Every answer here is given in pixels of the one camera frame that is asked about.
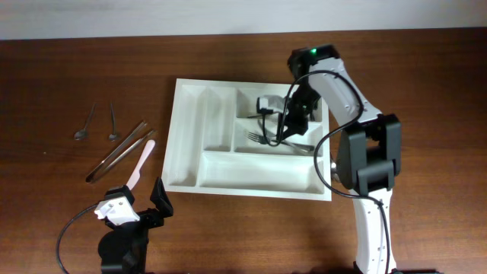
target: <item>white cutlery tray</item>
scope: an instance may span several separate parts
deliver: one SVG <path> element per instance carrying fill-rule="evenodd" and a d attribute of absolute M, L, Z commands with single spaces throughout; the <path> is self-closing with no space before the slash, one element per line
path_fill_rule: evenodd
<path fill-rule="evenodd" d="M 247 138 L 262 135 L 256 99 L 285 96 L 288 84 L 177 79 L 162 180 L 166 191 L 331 200 L 316 175 L 312 153 L 287 145 L 270 147 Z M 320 101 L 305 135 L 287 140 L 316 145 L 328 133 L 328 107 Z M 266 117 L 276 131 L 277 115 Z M 329 143 L 318 158 L 330 182 Z"/>

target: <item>cable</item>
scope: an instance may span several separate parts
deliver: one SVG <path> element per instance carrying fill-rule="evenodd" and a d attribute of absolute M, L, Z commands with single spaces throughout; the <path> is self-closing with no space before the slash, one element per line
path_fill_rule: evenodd
<path fill-rule="evenodd" d="M 382 220 L 384 223 L 384 233 L 386 235 L 386 245 L 387 245 L 386 274 L 388 274 L 389 273 L 389 261 L 390 261 L 390 236 L 389 236 L 389 230 L 387 229 L 387 217 L 386 217 L 386 212 L 384 211 L 384 207 L 383 207 L 384 204 L 381 201 L 375 199 L 374 197 L 352 195 L 352 194 L 348 194 L 348 193 L 343 193 L 343 192 L 337 190 L 336 188 L 333 188 L 331 186 L 331 184 L 326 182 L 326 180 L 323 177 L 323 175 L 321 174 L 319 166 L 318 166 L 318 151 L 320 151 L 321 145 L 323 145 L 323 143 L 327 139 L 329 139 L 331 136 L 335 135 L 338 132 L 341 132 L 342 130 L 346 129 L 347 127 L 349 127 L 353 123 L 357 122 L 364 112 L 364 103 L 362 102 L 360 96 L 358 95 L 357 90 L 354 88 L 352 83 L 350 83 L 349 80 L 347 80 L 345 77 L 341 76 L 339 73 L 333 72 L 330 70 L 326 70 L 326 69 L 316 70 L 313 72 L 309 72 L 305 75 L 302 75 L 300 78 L 296 79 L 291 84 L 291 87 L 289 87 L 288 94 L 286 95 L 285 102 L 284 102 L 284 111 L 283 111 L 282 116 L 281 116 L 280 127 L 277 128 L 277 133 L 275 135 L 276 140 L 275 140 L 275 144 L 273 144 L 273 145 L 270 144 L 270 141 L 266 137 L 266 128 L 265 128 L 266 116 L 263 115 L 262 128 L 263 128 L 263 135 L 265 137 L 264 139 L 266 140 L 267 144 L 270 146 L 277 146 L 281 143 L 282 134 L 284 132 L 284 122 L 285 122 L 285 117 L 286 117 L 286 110 L 288 109 L 288 101 L 289 101 L 289 97 L 291 96 L 292 89 L 301 80 L 308 78 L 311 75 L 315 75 L 315 74 L 330 74 L 330 75 L 335 76 L 335 78 L 339 78 L 340 80 L 342 80 L 343 83 L 345 83 L 345 85 L 347 85 L 349 87 L 350 91 L 352 91 L 352 93 L 355 96 L 355 99 L 358 102 L 358 114 L 355 118 L 353 118 L 350 121 L 348 121 L 347 123 L 337 127 L 336 129 L 332 130 L 331 132 L 326 134 L 324 137 L 322 137 L 322 139 L 318 142 L 316 148 L 314 149 L 314 155 L 313 155 L 314 169 L 317 172 L 317 175 L 320 178 L 323 185 L 325 185 L 325 187 L 328 188 L 332 193 L 335 193 L 336 195 L 339 195 L 339 196 L 342 196 L 345 198 L 350 198 L 350 199 L 368 199 L 368 200 L 374 202 L 374 204 L 376 204 L 379 207 L 380 214 L 382 216 Z"/>
<path fill-rule="evenodd" d="M 61 257 L 59 256 L 59 245 L 61 244 L 61 239 L 62 239 L 62 236 L 64 235 L 64 233 L 66 232 L 66 230 L 69 228 L 69 226 L 75 222 L 78 218 L 80 218 L 82 215 L 84 215 L 86 212 L 89 212 L 90 210 L 96 208 L 98 206 L 98 202 L 96 204 L 93 204 L 93 205 L 90 205 L 88 208 L 86 209 L 83 209 L 83 211 L 79 212 L 75 217 L 73 217 L 70 221 L 68 221 L 68 223 L 64 226 L 64 228 L 62 228 L 61 230 L 61 233 L 59 233 L 59 236 L 58 236 L 58 241 L 56 242 L 56 260 L 59 264 L 59 267 L 61 268 L 61 270 L 66 273 L 66 274 L 69 274 L 68 270 L 66 270 L 66 268 L 64 268 L 64 265 L 62 264 L 61 262 Z"/>

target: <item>utensil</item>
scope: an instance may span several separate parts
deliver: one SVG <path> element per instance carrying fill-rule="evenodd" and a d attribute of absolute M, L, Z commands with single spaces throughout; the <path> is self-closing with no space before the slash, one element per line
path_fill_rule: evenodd
<path fill-rule="evenodd" d="M 140 159 L 138 160 L 137 165 L 135 166 L 135 169 L 129 178 L 129 181 L 127 182 L 127 186 L 129 187 L 130 190 L 134 188 L 135 184 L 138 182 L 138 179 L 140 179 L 140 169 L 142 168 L 142 165 L 145 163 L 145 160 L 147 160 L 147 157 L 149 157 L 154 146 L 155 146 L 154 140 L 148 140 L 147 143 L 145 144 L 144 150 L 140 155 Z"/>
<path fill-rule="evenodd" d="M 91 181 L 93 181 L 94 175 L 96 174 L 96 172 L 98 172 L 101 169 L 103 164 L 105 164 L 105 162 L 107 162 L 113 156 L 117 155 L 122 150 L 122 148 L 125 147 L 127 144 L 129 144 L 132 141 L 132 139 L 135 137 L 135 135 L 146 125 L 147 125 L 146 122 L 141 121 L 139 125 L 132 131 L 132 133 L 130 133 L 130 135 L 127 136 L 127 138 L 125 138 L 125 140 L 123 140 L 123 142 L 119 146 L 113 149 L 113 151 L 88 174 L 88 176 L 86 177 L 86 183 L 91 183 Z"/>
<path fill-rule="evenodd" d="M 247 133 L 247 138 L 254 141 L 254 142 L 258 142 L 260 143 L 261 145 L 267 145 L 267 142 L 265 140 L 265 137 L 262 136 L 262 135 L 259 135 L 259 134 L 256 134 L 256 133 L 253 133 L 253 132 L 248 132 Z M 302 144 L 297 144 L 297 143 L 293 143 L 293 142 L 289 142 L 289 141 L 286 141 L 286 140 L 283 140 L 281 141 L 281 143 L 283 145 L 287 145 L 287 146 L 291 146 L 291 147 L 294 147 L 294 148 L 299 148 L 303 151 L 306 151 L 306 152 L 311 152 L 311 151 L 314 151 L 314 146 L 313 145 L 302 145 Z"/>
<path fill-rule="evenodd" d="M 113 131 L 112 131 L 112 134 L 110 134 L 108 136 L 108 139 L 113 142 L 113 141 L 117 140 L 118 138 L 120 138 L 120 134 L 115 131 L 115 112 L 113 112 L 113 104 L 112 104 L 112 102 L 110 102 L 110 112 L 112 114 L 112 128 L 113 128 Z"/>
<path fill-rule="evenodd" d="M 91 107 L 90 115 L 88 115 L 88 118 L 86 119 L 86 123 L 84 124 L 84 128 L 80 129 L 75 133 L 75 140 L 82 140 L 88 137 L 88 131 L 86 128 L 88 127 L 88 124 L 91 122 L 91 117 L 93 117 L 94 113 L 94 108 L 97 106 L 97 103 L 94 103 L 93 106 Z"/>
<path fill-rule="evenodd" d="M 94 174 L 93 174 L 93 177 L 91 178 L 91 181 L 90 182 L 87 182 L 87 183 L 94 183 L 96 182 L 97 180 L 99 180 L 101 177 L 103 177 L 105 174 L 108 173 L 108 171 L 110 171 L 113 167 L 115 167 L 116 164 L 118 164 L 125 156 L 127 156 L 131 151 L 133 151 L 134 149 L 136 149 L 141 143 L 143 143 L 150 135 L 152 135 L 152 133 L 154 133 L 155 130 L 154 129 L 151 129 L 151 131 L 147 132 L 144 136 L 142 136 L 140 139 L 138 139 L 137 141 L 135 141 L 132 145 L 130 145 L 125 151 L 123 151 L 115 160 L 113 160 L 104 170 L 103 170 L 103 173 L 97 177 L 97 178 L 94 178 Z"/>

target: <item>fork handle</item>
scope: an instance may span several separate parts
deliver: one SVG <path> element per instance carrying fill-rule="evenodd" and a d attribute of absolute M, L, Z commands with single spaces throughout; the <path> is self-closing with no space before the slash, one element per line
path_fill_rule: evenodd
<path fill-rule="evenodd" d="M 308 152 L 314 151 L 314 146 L 313 145 L 296 144 L 296 143 L 293 143 L 293 142 L 288 142 L 286 140 L 281 141 L 281 143 L 283 145 L 288 145 L 290 147 L 296 147 L 296 148 L 299 148 L 299 149 L 302 149 L 302 150 L 308 151 Z"/>

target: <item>spoon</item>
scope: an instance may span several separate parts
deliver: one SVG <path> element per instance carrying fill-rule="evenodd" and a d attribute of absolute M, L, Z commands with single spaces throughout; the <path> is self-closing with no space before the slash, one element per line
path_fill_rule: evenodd
<path fill-rule="evenodd" d="M 115 113 L 113 112 L 113 104 L 112 104 L 112 102 L 110 102 L 110 112 L 112 113 L 112 127 L 113 127 L 113 131 L 112 131 L 112 134 L 110 134 L 110 136 L 108 136 L 108 139 L 111 142 L 113 142 L 113 141 L 117 140 L 118 138 L 120 138 L 120 134 L 115 131 Z"/>
<path fill-rule="evenodd" d="M 78 132 L 75 133 L 75 140 L 82 140 L 88 137 L 88 131 L 86 131 L 86 128 L 88 127 L 88 124 L 91 121 L 91 117 L 93 117 L 94 113 L 94 108 L 97 106 L 97 103 L 94 103 L 93 106 L 91 107 L 91 112 L 90 115 L 88 116 L 88 119 L 86 119 L 86 123 L 84 124 L 84 128 L 80 129 Z"/>

